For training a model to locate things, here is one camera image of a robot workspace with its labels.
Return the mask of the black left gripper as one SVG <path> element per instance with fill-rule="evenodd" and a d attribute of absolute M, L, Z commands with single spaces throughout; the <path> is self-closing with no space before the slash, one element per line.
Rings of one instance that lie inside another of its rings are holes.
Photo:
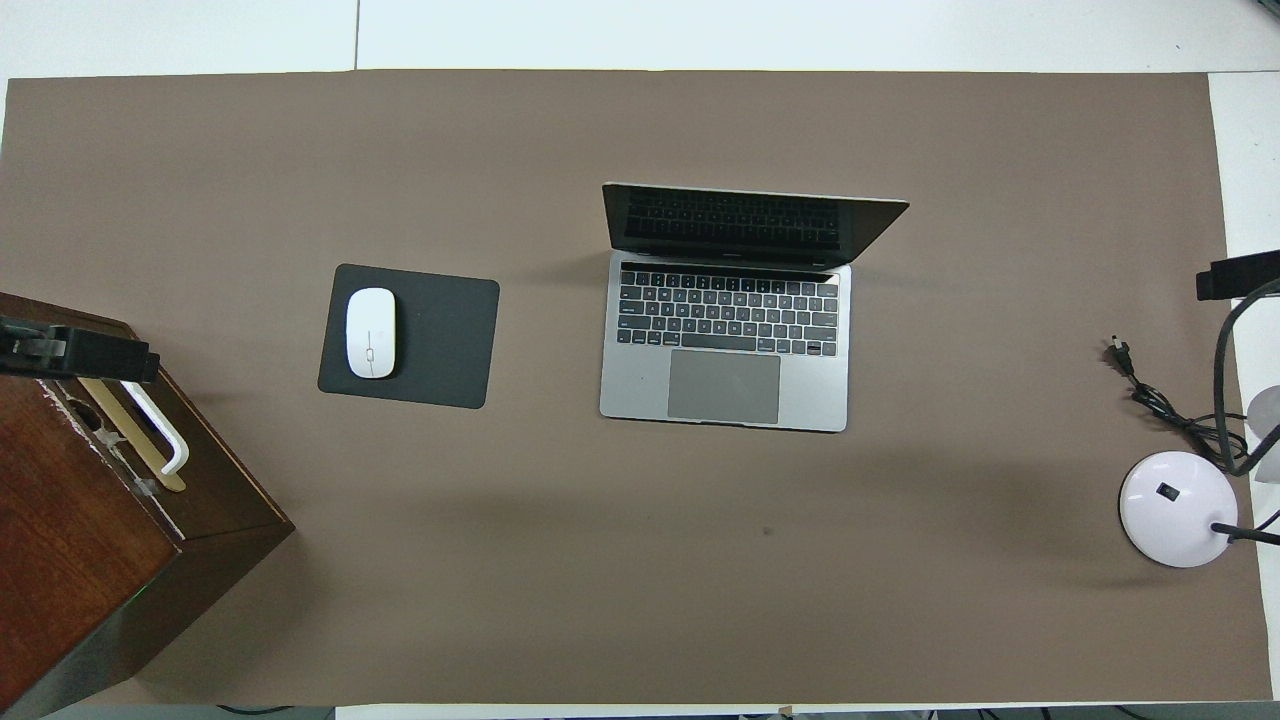
<path fill-rule="evenodd" d="M 22 357 L 18 346 L 22 342 Z M 151 383 L 157 379 L 160 357 L 147 342 L 96 331 L 32 323 L 29 328 L 1 316 L 1 373 L 20 375 L 61 370 L 95 379 Z"/>

